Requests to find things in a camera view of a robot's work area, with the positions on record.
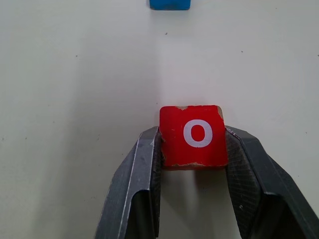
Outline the red letter O block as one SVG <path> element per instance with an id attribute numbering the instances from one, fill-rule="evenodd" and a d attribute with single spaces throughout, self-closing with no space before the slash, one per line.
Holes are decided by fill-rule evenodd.
<path id="1" fill-rule="evenodd" d="M 159 111 L 159 131 L 165 169 L 217 169 L 228 164 L 219 106 L 164 106 Z"/>

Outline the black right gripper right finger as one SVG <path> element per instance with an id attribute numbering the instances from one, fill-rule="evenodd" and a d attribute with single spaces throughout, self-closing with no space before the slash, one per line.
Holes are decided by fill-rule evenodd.
<path id="1" fill-rule="evenodd" d="M 319 239 L 319 218 L 258 138 L 227 126 L 226 177 L 241 239 Z"/>

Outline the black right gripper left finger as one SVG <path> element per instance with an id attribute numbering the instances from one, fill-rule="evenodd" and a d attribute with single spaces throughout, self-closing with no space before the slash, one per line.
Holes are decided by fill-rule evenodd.
<path id="1" fill-rule="evenodd" d="M 160 227 L 161 134 L 143 131 L 112 178 L 94 239 L 157 239 Z"/>

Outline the blue wooden block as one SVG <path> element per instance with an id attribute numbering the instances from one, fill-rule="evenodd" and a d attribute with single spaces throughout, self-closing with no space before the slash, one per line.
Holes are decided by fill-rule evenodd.
<path id="1" fill-rule="evenodd" d="M 153 10 L 189 10 L 191 0 L 149 0 Z"/>

